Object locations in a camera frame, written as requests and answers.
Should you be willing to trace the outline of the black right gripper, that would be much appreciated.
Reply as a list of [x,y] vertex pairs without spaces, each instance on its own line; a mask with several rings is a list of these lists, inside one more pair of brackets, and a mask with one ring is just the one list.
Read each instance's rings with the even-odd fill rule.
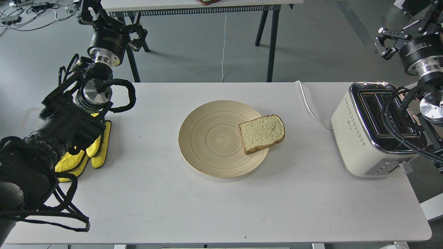
[[425,76],[442,72],[442,25],[430,22],[421,27],[416,21],[402,31],[379,28],[373,42],[379,55],[389,60],[399,52],[407,75]]

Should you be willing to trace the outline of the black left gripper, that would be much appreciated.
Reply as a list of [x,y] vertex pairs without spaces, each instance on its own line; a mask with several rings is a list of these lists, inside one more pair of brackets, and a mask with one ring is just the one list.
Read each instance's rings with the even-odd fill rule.
[[101,0],[80,0],[79,10],[79,24],[93,27],[88,54],[95,63],[119,66],[127,48],[148,52],[147,30],[140,24],[139,13],[132,17],[134,23],[125,25],[107,15]]

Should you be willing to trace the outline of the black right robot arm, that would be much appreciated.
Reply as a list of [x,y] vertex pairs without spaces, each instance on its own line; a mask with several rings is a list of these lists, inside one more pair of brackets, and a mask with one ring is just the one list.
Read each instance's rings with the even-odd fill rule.
[[419,145],[408,142],[398,129],[388,123],[388,111],[393,98],[383,107],[383,123],[388,131],[415,153],[430,159],[439,172],[442,172],[442,137],[434,126],[442,126],[442,26],[437,22],[418,20],[400,31],[389,30],[386,26],[379,29],[373,40],[379,54],[389,60],[399,54],[404,72],[417,76],[418,82],[410,90],[399,90],[395,96],[405,93],[399,108],[403,116],[413,100],[419,101],[417,128],[425,132],[431,143],[427,151]]

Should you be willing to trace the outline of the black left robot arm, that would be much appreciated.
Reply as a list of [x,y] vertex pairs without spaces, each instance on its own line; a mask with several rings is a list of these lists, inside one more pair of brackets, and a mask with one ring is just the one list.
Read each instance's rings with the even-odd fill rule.
[[145,46],[147,30],[108,16],[99,0],[81,0],[79,24],[93,27],[88,57],[74,55],[64,77],[42,104],[43,120],[27,137],[1,140],[1,243],[17,222],[48,224],[88,232],[90,219],[75,205],[78,178],[56,172],[65,154],[85,152],[106,131],[107,112],[125,112],[136,103],[134,85],[113,77],[112,67],[127,50]]

